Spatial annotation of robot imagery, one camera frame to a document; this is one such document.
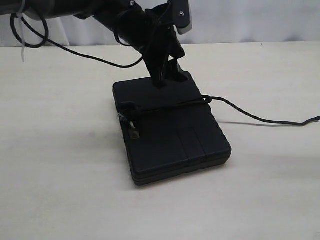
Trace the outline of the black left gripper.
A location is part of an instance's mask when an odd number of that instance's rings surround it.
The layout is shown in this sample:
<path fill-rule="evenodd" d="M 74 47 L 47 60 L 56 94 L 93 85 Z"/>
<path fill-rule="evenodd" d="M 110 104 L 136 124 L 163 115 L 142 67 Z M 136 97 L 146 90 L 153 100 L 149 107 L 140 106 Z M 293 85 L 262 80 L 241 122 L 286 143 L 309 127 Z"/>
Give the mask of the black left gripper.
<path fill-rule="evenodd" d="M 166 87 L 166 73 L 169 81 L 187 81 L 188 76 L 177 60 L 183 58 L 186 53 L 175 30 L 173 6 L 161 4 L 152 9 L 145 9 L 145 13 L 151 25 L 142 56 L 152 84 L 157 89 Z"/>

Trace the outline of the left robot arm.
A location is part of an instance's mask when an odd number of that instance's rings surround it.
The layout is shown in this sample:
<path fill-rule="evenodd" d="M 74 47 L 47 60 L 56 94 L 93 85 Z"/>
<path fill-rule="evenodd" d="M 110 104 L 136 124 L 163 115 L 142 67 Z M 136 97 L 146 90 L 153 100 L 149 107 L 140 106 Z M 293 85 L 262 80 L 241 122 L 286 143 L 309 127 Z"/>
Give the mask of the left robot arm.
<path fill-rule="evenodd" d="M 13 35 L 31 49 L 38 49 L 50 41 L 48 19 L 74 16 L 86 20 L 92 17 L 112 31 L 120 45 L 132 47 L 141 54 L 136 64 L 145 63 L 155 87 L 163 88 L 167 81 L 188 80 L 178 63 L 186 53 L 177 37 L 192 28 L 187 0 L 168 0 L 152 9 L 142 9 L 135 0 L 2 0 L 0 14 L 10 15 Z M 40 43 L 26 43 L 18 34 L 16 19 L 37 33 L 23 14 L 42 22 L 44 33 L 38 33 L 42 39 Z"/>

